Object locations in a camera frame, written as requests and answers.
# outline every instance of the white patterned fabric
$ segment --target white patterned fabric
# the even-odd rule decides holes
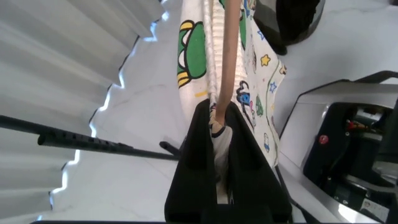
[[[221,86],[225,1],[183,2],[177,80],[183,111],[189,123],[196,105],[201,101],[210,98],[211,114],[216,108]],[[231,101],[238,106],[269,165],[274,167],[277,165],[279,137],[272,115],[275,94],[285,77],[286,67],[254,22],[255,2],[243,0],[241,6],[236,76]],[[232,130],[215,124],[213,120],[210,124],[216,158],[219,158],[218,150],[222,155],[228,155],[229,142],[225,139],[230,139]],[[222,136],[225,130],[229,130],[227,137]]]

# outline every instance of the white curtain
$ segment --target white curtain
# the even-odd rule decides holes
[[[90,135],[119,68],[164,9],[158,0],[0,0],[0,115]],[[50,210],[75,152],[0,129],[0,223]]]

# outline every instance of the white sticker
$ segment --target white sticker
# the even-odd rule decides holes
[[[362,209],[368,210],[373,215],[380,218],[380,220],[382,220],[383,222],[386,222],[388,213],[390,211],[388,208],[386,208],[382,205],[379,205],[376,202],[372,202],[371,200],[368,200],[368,199],[363,200],[361,210]]]

